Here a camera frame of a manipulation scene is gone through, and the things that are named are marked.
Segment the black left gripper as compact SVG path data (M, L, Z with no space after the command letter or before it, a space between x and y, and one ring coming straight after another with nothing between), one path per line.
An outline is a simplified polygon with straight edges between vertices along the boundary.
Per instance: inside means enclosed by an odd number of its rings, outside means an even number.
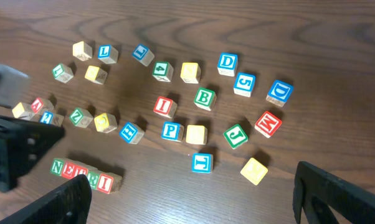
M0 115L0 192L16 188L64 136L62 127Z

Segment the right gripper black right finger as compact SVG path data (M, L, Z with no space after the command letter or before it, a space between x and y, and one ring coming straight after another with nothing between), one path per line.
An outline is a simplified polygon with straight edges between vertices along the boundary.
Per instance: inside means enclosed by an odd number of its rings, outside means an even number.
M333 210L351 223L375 223L375 194L306 161L300 161L293 189L295 221L338 223Z

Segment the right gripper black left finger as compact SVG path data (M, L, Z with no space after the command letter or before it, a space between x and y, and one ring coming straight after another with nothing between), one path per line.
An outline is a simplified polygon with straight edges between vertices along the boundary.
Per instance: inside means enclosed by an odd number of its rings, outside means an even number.
M92 190L88 179L80 174L4 218L0 224L86 224L91 201Z

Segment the red E letter block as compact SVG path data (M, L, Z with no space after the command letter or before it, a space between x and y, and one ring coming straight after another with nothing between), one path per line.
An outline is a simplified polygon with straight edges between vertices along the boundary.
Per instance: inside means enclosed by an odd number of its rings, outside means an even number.
M72 179L74 177L75 164L73 162L64 162L61 176L66 179Z

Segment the green R letter block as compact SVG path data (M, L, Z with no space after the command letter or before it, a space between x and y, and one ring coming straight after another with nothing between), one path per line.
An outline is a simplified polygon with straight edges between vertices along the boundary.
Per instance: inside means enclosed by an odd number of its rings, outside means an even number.
M90 184L91 189L96 190L98 185L100 174L96 171L89 171L87 173L87 179Z

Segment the green N letter block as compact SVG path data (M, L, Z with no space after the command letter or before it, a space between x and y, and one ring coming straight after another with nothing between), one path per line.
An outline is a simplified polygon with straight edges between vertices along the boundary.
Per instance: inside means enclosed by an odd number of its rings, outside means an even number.
M50 173L56 176L61 176L64 168L65 159L64 158L54 158L52 165L50 167Z

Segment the blue P letter block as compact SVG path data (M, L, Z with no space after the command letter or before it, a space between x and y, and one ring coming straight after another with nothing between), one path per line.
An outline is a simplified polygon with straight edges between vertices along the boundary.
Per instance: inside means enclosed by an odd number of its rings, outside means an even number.
M179 123L165 121L161 138L168 141L181 142L183 140L184 126Z

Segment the red U letter block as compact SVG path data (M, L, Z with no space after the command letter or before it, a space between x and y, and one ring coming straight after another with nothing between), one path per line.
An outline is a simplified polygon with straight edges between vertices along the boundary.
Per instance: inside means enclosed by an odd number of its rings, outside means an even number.
M73 177L76 177L80 174L87 175L88 169L84 166L75 166Z

